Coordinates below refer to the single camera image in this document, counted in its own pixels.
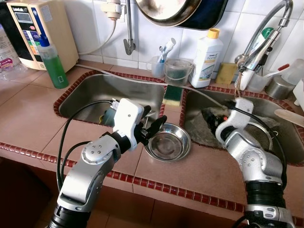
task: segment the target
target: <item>stainless steel sink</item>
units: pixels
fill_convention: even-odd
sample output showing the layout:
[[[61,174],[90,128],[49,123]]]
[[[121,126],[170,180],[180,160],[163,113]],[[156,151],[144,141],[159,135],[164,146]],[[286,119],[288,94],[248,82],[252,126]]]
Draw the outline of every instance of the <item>stainless steel sink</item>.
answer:
[[[59,112],[70,117],[77,109],[98,100],[129,98],[141,104],[150,105],[155,114],[149,117],[148,125],[158,118],[164,87],[130,82],[109,75],[97,74],[85,78],[80,85],[60,105]],[[105,114],[109,104],[95,104],[83,110],[75,118],[99,123],[99,117]]]
[[[234,99],[233,95],[225,94],[221,92],[214,92],[208,90],[200,90],[206,95],[212,97],[218,102],[223,102],[226,99]],[[261,98],[246,97],[246,99],[251,100],[254,104],[253,114],[269,117],[280,123],[278,127],[275,127],[274,130],[278,131],[278,139],[284,149],[287,162],[289,163],[300,163],[304,161],[304,146],[301,141],[300,136],[298,135],[295,126],[275,115],[274,111],[276,109],[281,109],[279,105]],[[206,107],[217,107],[209,99],[199,95],[195,92],[190,91],[187,94],[186,99],[186,113],[185,113],[185,122],[193,119],[197,114]],[[273,151],[277,154],[278,146],[274,142]]]

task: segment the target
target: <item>yellow sponge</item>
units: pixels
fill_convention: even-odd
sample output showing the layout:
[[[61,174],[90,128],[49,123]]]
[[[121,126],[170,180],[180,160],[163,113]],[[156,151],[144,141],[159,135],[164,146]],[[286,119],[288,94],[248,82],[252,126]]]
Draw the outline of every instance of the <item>yellow sponge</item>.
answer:
[[[215,82],[219,84],[230,84],[236,69],[237,65],[235,63],[222,63],[219,67]]]
[[[181,94],[182,88],[168,85],[162,102],[166,105],[180,106]]]

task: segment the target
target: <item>green sponge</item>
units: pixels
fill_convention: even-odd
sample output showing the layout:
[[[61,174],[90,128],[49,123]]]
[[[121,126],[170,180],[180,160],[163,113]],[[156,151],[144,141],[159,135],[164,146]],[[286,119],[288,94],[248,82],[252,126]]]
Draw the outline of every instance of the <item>green sponge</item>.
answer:
[[[162,102],[166,105],[180,106],[181,94],[182,88],[168,85]]]

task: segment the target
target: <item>wooden spatula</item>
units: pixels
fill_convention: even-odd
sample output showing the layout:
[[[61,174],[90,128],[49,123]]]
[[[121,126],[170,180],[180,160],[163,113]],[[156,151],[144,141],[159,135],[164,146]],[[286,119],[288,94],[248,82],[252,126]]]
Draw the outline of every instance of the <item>wooden spatula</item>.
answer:
[[[301,127],[304,127],[304,116],[298,115],[296,113],[284,109],[276,109],[275,114],[278,117],[281,117],[282,119],[285,119]]]

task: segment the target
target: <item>black cable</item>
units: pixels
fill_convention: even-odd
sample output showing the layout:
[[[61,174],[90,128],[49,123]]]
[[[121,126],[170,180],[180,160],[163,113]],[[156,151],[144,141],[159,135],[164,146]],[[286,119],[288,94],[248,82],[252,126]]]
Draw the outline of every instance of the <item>black cable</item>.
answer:
[[[282,176],[281,176],[281,179],[282,179],[282,183],[283,183],[283,190],[285,189],[286,185],[287,185],[287,174],[286,174],[286,170],[287,170],[287,162],[286,162],[286,157],[285,157],[285,154],[284,154],[284,150],[283,150],[283,147],[281,145],[281,143],[279,142],[279,139],[277,138],[276,134],[272,131],[272,129],[266,124],[264,123],[260,118],[256,117],[255,115],[251,114],[251,113],[248,113],[248,112],[245,112],[239,108],[236,108],[234,106],[230,106],[228,107],[229,109],[233,109],[233,110],[236,110],[242,114],[245,114],[247,116],[250,116],[252,119],[258,121],[263,127],[265,127],[267,129],[267,131],[269,131],[272,135],[273,135],[273,138],[275,139],[275,141],[277,142],[279,148],[280,148],[280,151],[281,151],[281,154],[282,154],[282,164],[283,164],[283,172],[282,172]]]
[[[80,143],[77,143],[76,145],[72,146],[68,152],[66,153],[65,155],[65,158],[63,159],[63,162],[62,162],[62,165],[61,165],[61,182],[63,183],[63,175],[64,175],[64,171],[65,171],[65,163],[67,161],[67,158],[69,157],[70,153],[76,149],[78,146],[81,146],[81,145],[85,145],[85,144],[88,144],[90,141],[85,141],[85,142],[80,142]]]
[[[237,228],[239,226],[239,224],[241,224],[242,221],[244,221],[246,219],[246,216],[243,215],[242,217],[240,217],[232,226],[232,228]]]
[[[65,139],[65,136],[66,136],[66,133],[67,133],[67,127],[68,125],[70,124],[70,122],[72,121],[72,119],[79,113],[81,112],[82,110],[84,110],[85,108],[87,107],[90,107],[92,105],[95,105],[95,104],[99,104],[99,103],[109,103],[111,104],[112,101],[110,100],[100,100],[100,101],[95,101],[95,102],[92,102],[92,103],[89,103],[81,108],[79,108],[73,115],[71,115],[67,122],[66,122],[66,125],[63,129],[63,132],[62,132],[62,136],[61,136],[61,141],[60,141],[60,146],[59,146],[59,151],[58,151],[58,157],[57,157],[57,169],[56,169],[56,177],[57,177],[57,186],[58,186],[58,189],[59,191],[61,190],[62,188],[62,181],[61,181],[61,176],[60,176],[60,161],[61,161],[61,153],[62,153],[62,147],[63,147],[63,142],[64,142],[64,139]]]

